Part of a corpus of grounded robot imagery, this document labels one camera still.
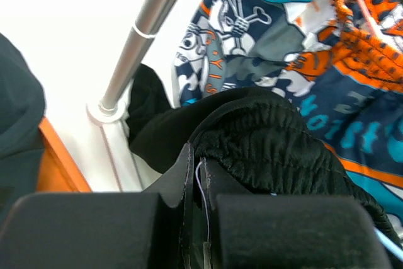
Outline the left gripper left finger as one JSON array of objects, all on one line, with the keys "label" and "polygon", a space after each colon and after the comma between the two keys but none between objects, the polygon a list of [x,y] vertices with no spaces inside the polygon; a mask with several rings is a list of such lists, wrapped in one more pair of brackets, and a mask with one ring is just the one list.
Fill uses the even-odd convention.
[{"label": "left gripper left finger", "polygon": [[1,229],[2,268],[189,268],[194,156],[142,192],[36,193]]}]

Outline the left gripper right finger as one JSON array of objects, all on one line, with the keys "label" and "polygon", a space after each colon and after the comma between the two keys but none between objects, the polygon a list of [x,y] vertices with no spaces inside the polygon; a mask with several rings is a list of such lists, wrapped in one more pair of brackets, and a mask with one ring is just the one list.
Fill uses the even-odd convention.
[{"label": "left gripper right finger", "polygon": [[352,198],[254,195],[201,161],[205,268],[390,268],[371,219]]}]

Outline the black shorts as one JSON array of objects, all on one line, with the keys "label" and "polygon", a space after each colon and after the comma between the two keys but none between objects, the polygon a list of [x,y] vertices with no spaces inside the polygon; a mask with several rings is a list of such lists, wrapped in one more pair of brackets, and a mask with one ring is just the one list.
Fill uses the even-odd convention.
[{"label": "black shorts", "polygon": [[128,113],[130,150],[158,173],[165,173],[190,143],[196,157],[216,160],[254,193],[353,197],[378,230],[400,241],[384,208],[311,135],[296,107],[275,93],[236,88],[172,108],[160,78],[141,65]]}]

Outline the dark navy shorts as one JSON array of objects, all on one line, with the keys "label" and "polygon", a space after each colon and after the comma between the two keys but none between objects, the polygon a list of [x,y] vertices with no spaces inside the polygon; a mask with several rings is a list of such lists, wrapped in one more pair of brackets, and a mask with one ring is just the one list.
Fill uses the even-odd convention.
[{"label": "dark navy shorts", "polygon": [[1,221],[15,201],[37,189],[44,111],[42,85],[21,52],[1,35]]}]

